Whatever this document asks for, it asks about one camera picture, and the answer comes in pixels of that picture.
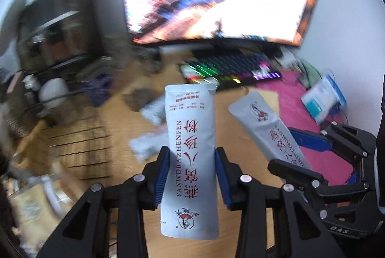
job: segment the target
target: silver screw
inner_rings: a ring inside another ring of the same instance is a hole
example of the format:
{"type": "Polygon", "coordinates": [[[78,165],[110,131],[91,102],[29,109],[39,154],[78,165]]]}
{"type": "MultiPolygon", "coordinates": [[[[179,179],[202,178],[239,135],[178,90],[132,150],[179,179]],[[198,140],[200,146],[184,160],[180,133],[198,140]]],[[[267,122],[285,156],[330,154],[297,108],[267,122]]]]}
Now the silver screw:
{"type": "Polygon", "coordinates": [[[326,209],[322,209],[320,211],[320,218],[325,219],[327,216],[328,216],[328,212],[326,211],[326,209]]]}
{"type": "Polygon", "coordinates": [[[240,179],[243,183],[249,183],[253,178],[249,175],[241,175],[240,179]]]}
{"type": "Polygon", "coordinates": [[[94,183],[91,185],[91,191],[92,192],[98,192],[102,189],[102,185],[100,183],[94,183]]]}
{"type": "Polygon", "coordinates": [[[293,192],[293,191],[294,191],[294,186],[292,186],[291,184],[284,184],[284,185],[283,185],[283,189],[284,189],[286,192],[293,192]]]}
{"type": "Polygon", "coordinates": [[[313,180],[311,182],[311,186],[316,189],[317,187],[320,186],[320,182],[318,180],[313,180]]]}
{"type": "Polygon", "coordinates": [[[134,175],[134,181],[135,182],[142,182],[144,181],[146,177],[144,175],[142,175],[141,173],[139,173],[138,175],[134,175]]]}

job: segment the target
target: wooden tabletop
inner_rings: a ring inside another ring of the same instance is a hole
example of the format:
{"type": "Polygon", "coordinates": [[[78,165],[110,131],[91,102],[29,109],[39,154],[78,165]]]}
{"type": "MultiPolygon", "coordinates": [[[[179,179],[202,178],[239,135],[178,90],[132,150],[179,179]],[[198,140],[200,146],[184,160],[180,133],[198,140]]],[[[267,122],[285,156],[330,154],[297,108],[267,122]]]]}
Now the wooden tabletop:
{"type": "MultiPolygon", "coordinates": [[[[147,80],[159,93],[164,92],[168,84],[184,83],[176,63],[181,57],[189,56],[187,52],[169,54],[164,56],[165,66],[159,74],[150,76],[147,80]]],[[[132,68],[123,72],[121,77],[133,79],[133,73],[138,69],[132,68]]],[[[263,184],[280,187],[281,180],[267,170],[267,161],[254,144],[247,132],[238,121],[230,114],[228,107],[247,92],[245,88],[237,88],[217,92],[215,95],[216,112],[216,146],[223,147],[231,162],[240,165],[242,171],[259,180],[263,184]]],[[[99,108],[99,113],[109,131],[112,145],[112,184],[120,184],[137,173],[141,173],[144,164],[134,158],[128,141],[152,131],[155,127],[145,120],[140,113],[131,111],[121,98],[115,94],[109,101],[99,108]]],[[[241,218],[240,211],[230,212],[223,204],[218,188],[219,211],[219,238],[212,241],[196,241],[176,239],[163,236],[160,232],[160,211],[145,211],[144,223],[149,256],[162,257],[235,257],[236,245],[241,218]]],[[[267,248],[274,245],[274,234],[271,211],[267,210],[267,248]]]]}

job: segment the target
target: pink cloth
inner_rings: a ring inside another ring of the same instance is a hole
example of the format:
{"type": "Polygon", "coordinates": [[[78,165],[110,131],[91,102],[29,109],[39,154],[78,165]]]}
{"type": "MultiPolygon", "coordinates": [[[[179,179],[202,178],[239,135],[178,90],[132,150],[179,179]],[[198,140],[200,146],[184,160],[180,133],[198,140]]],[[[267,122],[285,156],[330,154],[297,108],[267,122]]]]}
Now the pink cloth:
{"type": "MultiPolygon", "coordinates": [[[[301,83],[296,83],[298,73],[282,72],[282,81],[266,81],[257,85],[258,89],[275,91],[279,95],[280,118],[287,127],[320,132],[320,127],[307,111],[301,101],[306,92],[301,83]]],[[[342,122],[339,116],[335,121],[342,122]]],[[[301,148],[313,171],[322,173],[329,185],[344,184],[349,178],[353,167],[333,152],[317,152],[308,148],[301,148]]]]}

